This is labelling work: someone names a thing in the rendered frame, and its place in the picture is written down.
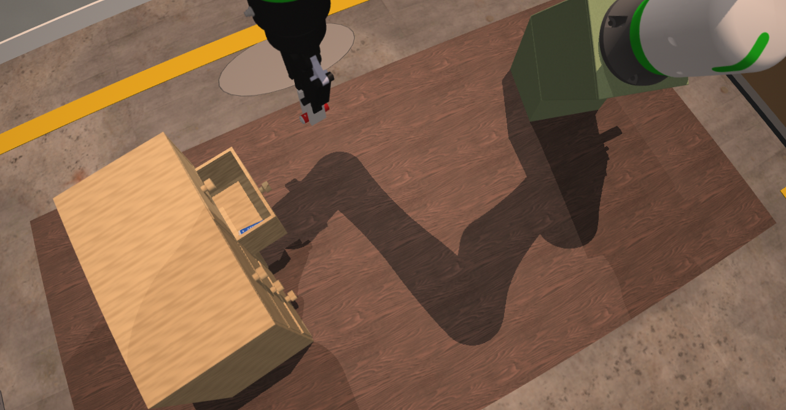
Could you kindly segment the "red aa battery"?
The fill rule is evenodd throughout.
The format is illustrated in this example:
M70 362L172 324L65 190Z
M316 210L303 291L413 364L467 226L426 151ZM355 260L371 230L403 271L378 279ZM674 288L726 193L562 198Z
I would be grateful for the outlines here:
M325 104L325 111L327 111L327 110L329 110L329 106L328 106L328 104L326 103L326 104ZM305 123L309 122L309 119L308 119L308 117L307 117L307 112L306 112L305 114L303 114L303 115L299 116L299 117L300 117L300 121L301 121L303 124L305 124Z

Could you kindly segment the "light wooden chest of drawers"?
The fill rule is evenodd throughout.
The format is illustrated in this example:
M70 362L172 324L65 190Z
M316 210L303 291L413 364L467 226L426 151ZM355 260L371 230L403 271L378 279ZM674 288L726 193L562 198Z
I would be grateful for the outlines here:
M314 342L273 321L169 142L53 198L147 408L233 398Z

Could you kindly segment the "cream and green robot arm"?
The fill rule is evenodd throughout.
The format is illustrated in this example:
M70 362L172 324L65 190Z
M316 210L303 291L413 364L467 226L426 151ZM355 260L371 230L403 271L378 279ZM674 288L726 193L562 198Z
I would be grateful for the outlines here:
M247 2L245 16L277 36L312 31L331 7L330 0ZM627 85L765 71L786 56L786 0L617 0L602 20L600 50Z

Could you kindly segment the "blue aa battery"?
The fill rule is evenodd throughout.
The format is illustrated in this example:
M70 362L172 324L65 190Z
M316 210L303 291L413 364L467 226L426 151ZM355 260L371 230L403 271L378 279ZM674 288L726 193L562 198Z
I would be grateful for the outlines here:
M238 232L239 232L239 236L240 236L241 234L243 234L245 231L247 231L247 230L249 230L250 228L252 228L253 226L257 225L258 223L259 223L259 222L257 222L257 223L253 223L253 225L247 226L246 228L243 228L242 230L239 230L239 231L238 231Z

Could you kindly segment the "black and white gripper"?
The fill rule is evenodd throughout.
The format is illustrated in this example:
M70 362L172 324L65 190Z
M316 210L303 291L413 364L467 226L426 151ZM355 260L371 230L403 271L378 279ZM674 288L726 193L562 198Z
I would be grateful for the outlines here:
M325 104L329 102L331 81L334 80L332 72L323 71L320 64L322 55L318 46L325 37L326 29L324 21L312 31L297 36L276 36L265 31L271 46L281 52L287 74L298 89L302 113L307 112L312 126L326 118Z

